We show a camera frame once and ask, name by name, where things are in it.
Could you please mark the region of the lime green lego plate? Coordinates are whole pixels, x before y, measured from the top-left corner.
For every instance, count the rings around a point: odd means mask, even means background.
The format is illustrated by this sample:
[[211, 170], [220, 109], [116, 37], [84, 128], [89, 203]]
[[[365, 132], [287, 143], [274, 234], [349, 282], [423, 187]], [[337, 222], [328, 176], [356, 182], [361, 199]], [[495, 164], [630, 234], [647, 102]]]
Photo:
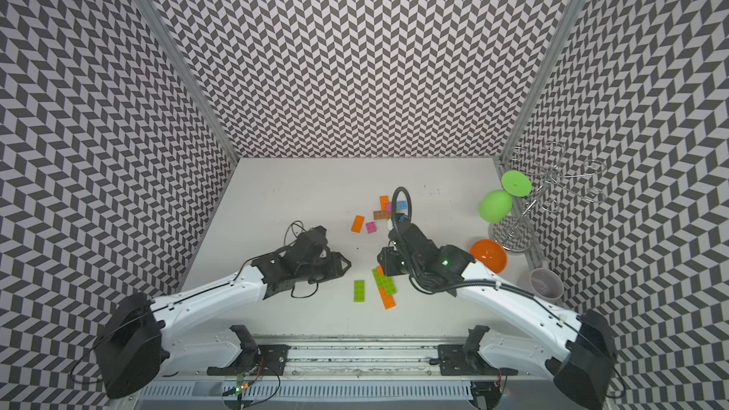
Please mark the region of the lime green lego plate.
[[353, 302], [364, 303], [366, 301], [366, 282], [355, 280], [353, 283]]

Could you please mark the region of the brown lego plate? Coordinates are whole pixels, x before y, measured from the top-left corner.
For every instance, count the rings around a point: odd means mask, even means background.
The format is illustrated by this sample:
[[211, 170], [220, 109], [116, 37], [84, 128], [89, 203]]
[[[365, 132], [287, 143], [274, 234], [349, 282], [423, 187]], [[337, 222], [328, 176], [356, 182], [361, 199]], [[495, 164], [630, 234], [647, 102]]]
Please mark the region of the brown lego plate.
[[391, 212], [386, 211], [386, 210], [374, 211], [373, 218], [375, 220], [389, 219], [389, 218], [391, 218]]

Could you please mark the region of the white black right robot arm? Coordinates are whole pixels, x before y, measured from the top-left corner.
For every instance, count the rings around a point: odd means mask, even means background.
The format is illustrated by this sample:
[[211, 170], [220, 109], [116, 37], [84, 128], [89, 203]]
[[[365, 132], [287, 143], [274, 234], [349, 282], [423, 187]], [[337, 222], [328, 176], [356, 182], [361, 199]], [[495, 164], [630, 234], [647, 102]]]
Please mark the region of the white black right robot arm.
[[437, 247], [403, 214], [389, 221], [388, 238], [416, 290], [482, 305], [523, 332], [522, 337], [488, 330], [475, 335], [476, 355], [487, 366], [550, 379], [585, 409], [601, 409], [611, 398], [618, 354], [605, 316], [558, 307], [456, 246]]

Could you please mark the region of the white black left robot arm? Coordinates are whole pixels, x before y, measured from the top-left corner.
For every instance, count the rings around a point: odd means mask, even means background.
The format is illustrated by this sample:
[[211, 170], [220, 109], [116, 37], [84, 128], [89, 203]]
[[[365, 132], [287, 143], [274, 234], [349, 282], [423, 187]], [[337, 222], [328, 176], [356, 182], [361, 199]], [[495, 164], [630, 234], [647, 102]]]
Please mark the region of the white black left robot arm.
[[188, 292], [125, 297], [93, 347], [106, 396], [121, 400], [180, 372], [232, 376], [267, 366], [246, 326], [210, 337], [194, 332], [227, 311], [290, 292], [298, 282], [319, 286], [343, 277], [351, 263], [330, 250], [326, 234], [322, 226], [307, 230], [292, 244], [245, 261], [233, 275]]

